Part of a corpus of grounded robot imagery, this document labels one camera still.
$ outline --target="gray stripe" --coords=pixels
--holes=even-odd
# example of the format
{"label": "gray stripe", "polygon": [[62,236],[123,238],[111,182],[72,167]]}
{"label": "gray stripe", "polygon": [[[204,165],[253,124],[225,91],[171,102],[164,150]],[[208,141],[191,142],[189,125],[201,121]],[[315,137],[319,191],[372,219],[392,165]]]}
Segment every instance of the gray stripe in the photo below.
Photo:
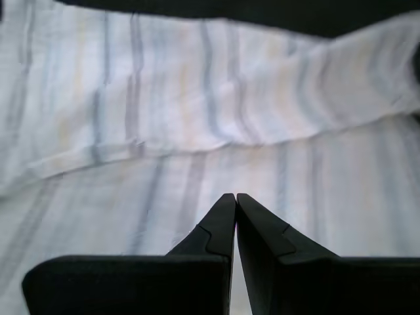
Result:
{"label": "gray stripe", "polygon": [[76,176],[77,180],[75,180],[74,185],[71,187],[71,192],[68,194],[68,197],[62,200],[63,206],[60,209],[61,220],[55,225],[50,235],[50,242],[45,249],[45,254],[48,256],[47,259],[53,255],[62,255],[66,252],[70,236],[74,233],[75,226],[77,225],[79,210],[83,209],[83,206],[78,207],[78,205],[87,204],[87,198],[91,196],[91,190],[89,188],[94,186],[94,181],[98,177],[97,174],[101,172],[103,172],[101,168],[91,168],[78,173],[65,175],[65,177]]}
{"label": "gray stripe", "polygon": [[293,56],[297,52],[297,43],[294,34],[287,35],[287,55]]}
{"label": "gray stripe", "polygon": [[101,161],[101,155],[99,152],[99,145],[102,142],[100,134],[100,122],[99,122],[99,108],[100,106],[100,92],[96,91],[93,95],[92,103],[92,132],[93,132],[93,145],[91,149],[93,163],[98,165]]}
{"label": "gray stripe", "polygon": [[20,223],[12,240],[8,244],[0,261],[0,296],[8,288],[10,281],[23,261],[28,247],[41,225],[44,214],[48,211],[62,177],[53,177],[45,181],[31,209]]}
{"label": "gray stripe", "polygon": [[11,137],[6,141],[6,147],[0,152],[0,179],[3,178],[4,167],[7,164],[6,161],[9,157],[11,146],[18,142],[20,134],[18,130],[22,123],[26,105],[28,76],[32,66],[32,41],[36,21],[36,9],[33,0],[25,1],[24,16],[23,25],[24,29],[28,30],[28,32],[26,37],[24,35],[22,36],[23,40],[19,49],[19,61],[22,64],[22,72],[14,84],[9,107],[7,108],[6,120],[4,121],[5,131],[10,133]]}
{"label": "gray stripe", "polygon": [[162,71],[162,63],[165,62],[165,40],[161,29],[162,21],[151,20],[150,29],[154,34],[152,45],[154,50],[154,65],[151,90],[151,102],[149,104],[150,111],[150,130],[152,139],[160,140],[166,143],[167,131],[165,117],[162,114],[165,103],[163,101],[163,90],[165,88],[165,72]]}
{"label": "gray stripe", "polygon": [[377,173],[382,178],[380,183],[383,188],[383,196],[385,198],[385,214],[388,217],[388,231],[394,240],[394,249],[399,255],[409,255],[408,236],[404,228],[404,222],[400,212],[401,199],[397,191],[397,183],[394,179],[393,169],[389,167],[392,165],[391,156],[387,144],[385,124],[376,123],[376,133],[373,139],[375,148],[375,156],[377,157]]}
{"label": "gray stripe", "polygon": [[313,138],[310,141],[310,152],[309,152],[309,179],[308,190],[309,190],[309,209],[310,209],[310,220],[312,221],[312,237],[317,242],[325,243],[325,234],[320,228],[320,222],[323,222],[324,217],[324,187],[322,186],[322,169],[323,169],[323,157],[319,149],[320,138]]}
{"label": "gray stripe", "polygon": [[328,86],[327,80],[329,79],[329,74],[332,72],[331,65],[333,63],[333,57],[334,57],[334,54],[331,54],[328,47],[326,47],[325,58],[323,60],[322,68],[318,76],[317,82],[318,82],[318,88],[319,88],[319,91],[321,92],[324,104],[328,107],[328,111],[334,117],[334,123],[336,124],[336,126],[343,126],[343,125],[347,125],[348,121],[346,119],[346,115],[342,113],[341,108],[346,108],[346,106],[340,106],[340,104],[337,104],[334,101],[334,97],[333,97],[336,91],[332,91],[334,89],[327,88]]}
{"label": "gray stripe", "polygon": [[384,66],[382,65],[381,61],[383,59],[383,55],[386,53],[385,47],[387,47],[387,39],[388,37],[392,36],[388,30],[383,30],[379,36],[379,39],[375,42],[375,48],[373,53],[371,54],[371,59],[369,64],[367,65],[367,75],[369,76],[373,88],[377,90],[380,95],[383,95],[391,104],[394,104],[398,97],[396,98],[393,93],[393,89],[389,89],[387,86],[386,81],[386,73],[383,73]]}
{"label": "gray stripe", "polygon": [[205,170],[205,159],[206,154],[204,153],[197,153],[192,156],[173,245],[179,243],[182,240],[182,237],[194,227]]}
{"label": "gray stripe", "polygon": [[104,13],[104,84],[110,82],[110,18]]}
{"label": "gray stripe", "polygon": [[405,149],[404,155],[408,160],[408,163],[404,163],[407,178],[410,179],[413,196],[417,198],[417,201],[420,201],[420,126],[416,121],[407,122],[401,119],[395,119],[394,121],[398,129],[398,136],[401,138]]}
{"label": "gray stripe", "polygon": [[212,88],[211,80],[211,66],[213,62],[213,49],[211,46],[211,40],[209,36],[209,31],[207,29],[207,24],[205,21],[201,21],[199,25],[199,30],[201,33],[201,40],[203,41],[203,91],[205,95],[205,101],[207,103],[207,117],[209,122],[210,132],[216,137],[230,142],[230,137],[225,135],[217,123],[217,105],[215,101],[215,96]]}
{"label": "gray stripe", "polygon": [[296,82],[296,99],[299,105],[299,108],[309,120],[309,122],[313,123],[318,130],[325,131],[329,129],[329,125],[325,121],[324,117],[322,117],[321,113],[319,113],[316,108],[311,104],[311,101],[308,99],[306,95],[306,80],[307,80],[307,73],[310,64],[310,59],[308,54],[303,54],[299,60],[299,73],[297,76]]}
{"label": "gray stripe", "polygon": [[128,79],[127,105],[125,111],[125,138],[131,143],[131,155],[137,157],[138,151],[138,106],[140,106],[141,71],[144,66],[140,16],[130,19],[131,52],[133,55],[133,74]]}
{"label": "gray stripe", "polygon": [[153,209],[153,204],[156,198],[159,182],[162,177],[163,169],[165,167],[166,157],[158,159],[152,181],[146,194],[144,204],[140,208],[139,218],[137,222],[136,232],[128,250],[128,254],[134,255],[141,250],[142,242],[144,240],[143,233],[147,229],[149,213]]}
{"label": "gray stripe", "polygon": [[240,75],[240,53],[239,53],[239,33],[236,25],[233,22],[228,23],[228,51],[229,51],[229,64],[228,72],[230,79],[235,83],[236,92],[236,116],[239,121],[239,126],[253,143],[259,144],[261,140],[257,132],[251,127],[250,122],[245,116],[245,105],[243,103],[246,92],[245,81]]}
{"label": "gray stripe", "polygon": [[287,152],[287,143],[278,145],[278,208],[276,214],[283,220],[287,220]]}

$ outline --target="black plastic part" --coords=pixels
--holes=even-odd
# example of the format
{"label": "black plastic part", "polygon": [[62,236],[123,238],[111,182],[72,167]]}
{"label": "black plastic part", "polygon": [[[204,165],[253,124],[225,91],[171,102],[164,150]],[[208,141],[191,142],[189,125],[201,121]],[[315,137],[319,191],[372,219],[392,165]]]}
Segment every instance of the black plastic part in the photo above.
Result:
{"label": "black plastic part", "polygon": [[227,315],[235,207],[234,195],[223,195],[166,256],[67,256],[36,266],[22,282],[30,314]]}
{"label": "black plastic part", "polygon": [[59,0],[69,5],[183,18],[231,18],[337,37],[404,12],[419,0]]}
{"label": "black plastic part", "polygon": [[[196,228],[168,255],[175,253],[213,253],[232,258],[235,234],[235,208],[236,200],[233,194],[224,194],[212,206],[208,214],[197,224]],[[204,239],[208,235],[208,241],[195,243],[198,238]]]}
{"label": "black plastic part", "polygon": [[237,199],[253,315],[420,314],[420,259],[339,257],[248,195]]}

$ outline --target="pointed tip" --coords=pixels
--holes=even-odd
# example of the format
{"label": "pointed tip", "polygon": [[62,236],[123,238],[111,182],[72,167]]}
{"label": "pointed tip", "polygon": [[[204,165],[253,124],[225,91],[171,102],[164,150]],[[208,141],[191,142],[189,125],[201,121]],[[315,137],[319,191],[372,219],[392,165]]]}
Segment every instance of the pointed tip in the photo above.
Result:
{"label": "pointed tip", "polygon": [[236,224],[235,211],[235,195],[224,194],[198,223],[211,235],[206,247],[208,252],[232,257]]}
{"label": "pointed tip", "polygon": [[[275,256],[296,254],[287,256],[292,261],[336,257],[336,254],[294,229],[251,196],[238,194],[238,205]],[[239,215],[239,228],[242,220]]]}
{"label": "pointed tip", "polygon": [[270,248],[274,256],[282,256],[296,252],[293,244],[284,238],[284,232],[289,224],[262,206],[259,202],[247,194],[238,194],[238,205],[245,217],[238,215],[239,229],[251,224],[264,242]]}

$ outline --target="striped fabric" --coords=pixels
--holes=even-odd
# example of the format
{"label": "striped fabric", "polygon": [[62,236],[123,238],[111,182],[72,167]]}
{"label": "striped fabric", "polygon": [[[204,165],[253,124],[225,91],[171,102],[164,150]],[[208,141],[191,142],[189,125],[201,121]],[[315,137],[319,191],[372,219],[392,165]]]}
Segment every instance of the striped fabric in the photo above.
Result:
{"label": "striped fabric", "polygon": [[418,12],[327,40],[6,0],[0,313],[35,264],[164,254],[226,192],[339,255],[420,256],[419,42]]}
{"label": "striped fabric", "polygon": [[[224,192],[250,194],[340,255],[420,255],[419,156],[420,126],[396,117],[48,178],[0,204],[0,309],[25,314],[20,281],[45,259],[168,252]],[[232,285],[231,314],[251,314],[238,252]]]}
{"label": "striped fabric", "polygon": [[2,47],[0,60],[7,68],[19,55],[15,77],[3,74],[3,194],[142,154],[281,143],[420,107],[410,68],[418,12],[328,41],[227,20],[17,2],[21,18],[6,12],[2,29],[8,37],[20,21],[18,47]]}

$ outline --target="white fabric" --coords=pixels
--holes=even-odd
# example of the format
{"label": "white fabric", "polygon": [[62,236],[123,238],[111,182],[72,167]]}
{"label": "white fabric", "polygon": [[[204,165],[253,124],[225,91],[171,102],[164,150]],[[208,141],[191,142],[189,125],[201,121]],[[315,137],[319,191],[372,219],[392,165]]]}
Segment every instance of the white fabric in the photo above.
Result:
{"label": "white fabric", "polygon": [[[5,1],[1,313],[27,314],[35,264],[164,254],[226,192],[339,255],[420,255],[420,127],[406,116],[419,41],[418,12],[327,40]],[[237,251],[231,314],[250,314]]]}

